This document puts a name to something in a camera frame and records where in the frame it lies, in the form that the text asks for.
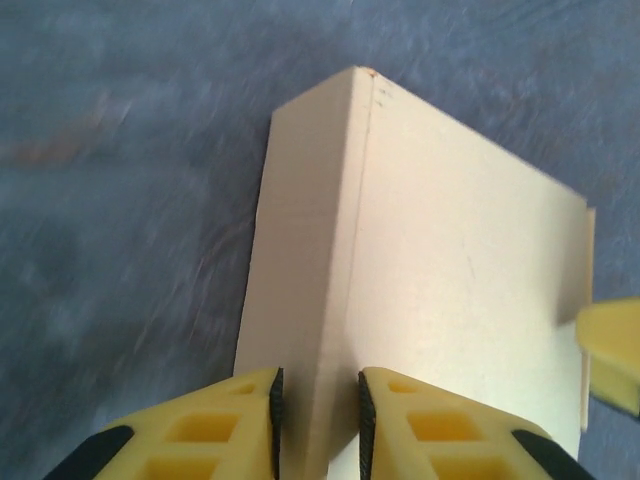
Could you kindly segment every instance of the gray surface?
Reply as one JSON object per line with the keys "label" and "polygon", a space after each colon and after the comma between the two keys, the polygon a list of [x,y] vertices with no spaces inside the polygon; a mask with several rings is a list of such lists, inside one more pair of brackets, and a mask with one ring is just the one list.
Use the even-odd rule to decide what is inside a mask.
{"label": "gray surface", "polygon": [[[351,64],[586,195],[596,298],[640,291],[636,1],[300,3],[0,0],[1,478],[230,373],[269,114]],[[590,413],[582,462],[640,478]]]}

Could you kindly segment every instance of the cardboard box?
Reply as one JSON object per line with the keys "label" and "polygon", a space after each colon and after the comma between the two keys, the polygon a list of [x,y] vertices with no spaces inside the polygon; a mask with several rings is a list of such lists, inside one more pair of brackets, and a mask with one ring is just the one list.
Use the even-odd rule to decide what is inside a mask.
{"label": "cardboard box", "polygon": [[284,367],[282,478],[358,478],[365,366],[576,456],[591,238],[583,198],[370,69],[278,109],[235,368]]}

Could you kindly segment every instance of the blue floor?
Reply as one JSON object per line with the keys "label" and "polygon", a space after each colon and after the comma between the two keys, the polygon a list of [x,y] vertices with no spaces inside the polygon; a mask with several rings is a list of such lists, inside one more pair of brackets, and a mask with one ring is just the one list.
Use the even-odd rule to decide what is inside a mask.
{"label": "blue floor", "polygon": [[0,0],[0,478],[230,374],[269,114],[352,64],[585,195],[596,299],[640,292],[635,0]]}

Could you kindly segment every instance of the box side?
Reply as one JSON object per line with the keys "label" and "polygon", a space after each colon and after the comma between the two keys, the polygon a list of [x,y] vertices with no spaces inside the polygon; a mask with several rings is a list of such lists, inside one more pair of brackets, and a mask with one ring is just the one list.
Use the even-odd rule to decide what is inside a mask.
{"label": "box side", "polygon": [[[575,192],[376,77],[345,370],[383,366],[524,417],[576,456],[587,222]],[[355,452],[330,478],[357,473]]]}
{"label": "box side", "polygon": [[323,338],[344,327],[369,118],[371,82],[356,78],[332,77],[271,124],[234,373],[284,368],[285,480],[326,474],[336,361]]}

